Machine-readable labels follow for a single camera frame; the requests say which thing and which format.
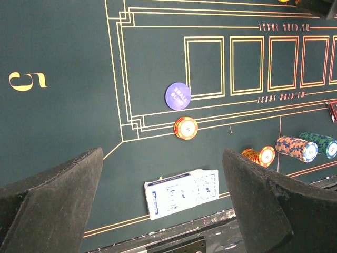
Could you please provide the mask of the purple small blind button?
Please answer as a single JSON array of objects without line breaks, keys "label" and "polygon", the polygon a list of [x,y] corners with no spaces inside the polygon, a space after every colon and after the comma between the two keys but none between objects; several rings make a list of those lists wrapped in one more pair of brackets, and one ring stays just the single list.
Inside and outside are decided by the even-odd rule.
[{"label": "purple small blind button", "polygon": [[185,109],[191,100],[190,88],[182,83],[172,83],[165,91],[165,102],[172,110]]}]

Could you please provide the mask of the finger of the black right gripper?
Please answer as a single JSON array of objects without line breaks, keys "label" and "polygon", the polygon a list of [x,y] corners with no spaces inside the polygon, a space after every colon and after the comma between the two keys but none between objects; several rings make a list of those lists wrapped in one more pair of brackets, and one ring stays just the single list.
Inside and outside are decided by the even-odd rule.
[{"label": "finger of the black right gripper", "polygon": [[336,17],[336,0],[298,0],[296,9],[323,19]]}]

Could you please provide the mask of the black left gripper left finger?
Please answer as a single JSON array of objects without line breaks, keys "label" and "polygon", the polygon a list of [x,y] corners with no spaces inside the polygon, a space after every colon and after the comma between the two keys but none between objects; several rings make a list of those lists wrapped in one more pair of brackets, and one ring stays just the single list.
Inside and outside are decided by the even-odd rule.
[{"label": "black left gripper left finger", "polygon": [[1,252],[79,252],[103,168],[102,148],[1,187]]}]

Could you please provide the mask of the red triangular dealer button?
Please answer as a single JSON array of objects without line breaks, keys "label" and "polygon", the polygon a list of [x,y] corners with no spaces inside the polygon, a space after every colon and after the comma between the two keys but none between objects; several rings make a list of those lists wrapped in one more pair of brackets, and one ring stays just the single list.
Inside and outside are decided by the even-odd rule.
[{"label": "red triangular dealer button", "polygon": [[329,101],[329,102],[326,103],[326,106],[328,107],[328,111],[330,113],[332,122],[334,124],[337,121],[337,114],[336,114],[337,108],[336,108],[336,105],[337,105],[337,100],[332,100],[332,101]]}]

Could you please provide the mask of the orange poker chip stack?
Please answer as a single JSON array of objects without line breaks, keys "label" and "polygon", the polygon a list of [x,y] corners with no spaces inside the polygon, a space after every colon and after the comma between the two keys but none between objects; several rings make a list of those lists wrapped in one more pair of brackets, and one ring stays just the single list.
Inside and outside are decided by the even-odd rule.
[{"label": "orange poker chip stack", "polygon": [[260,151],[245,149],[241,155],[265,168],[269,167],[275,158],[275,149],[272,146],[265,146]]}]

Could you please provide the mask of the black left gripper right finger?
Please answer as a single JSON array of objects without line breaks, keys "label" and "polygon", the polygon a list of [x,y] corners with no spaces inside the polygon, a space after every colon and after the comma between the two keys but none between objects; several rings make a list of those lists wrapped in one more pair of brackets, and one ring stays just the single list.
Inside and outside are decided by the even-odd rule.
[{"label": "black left gripper right finger", "polygon": [[336,252],[336,192],[226,149],[226,184],[247,252]]}]

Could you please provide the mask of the orange chips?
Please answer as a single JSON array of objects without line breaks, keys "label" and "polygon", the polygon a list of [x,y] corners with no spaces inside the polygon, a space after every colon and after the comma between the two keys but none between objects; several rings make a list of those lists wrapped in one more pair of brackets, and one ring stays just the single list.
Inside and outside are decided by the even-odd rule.
[{"label": "orange chips", "polygon": [[198,123],[194,118],[183,116],[174,124],[175,135],[182,140],[193,139],[198,132]]}]

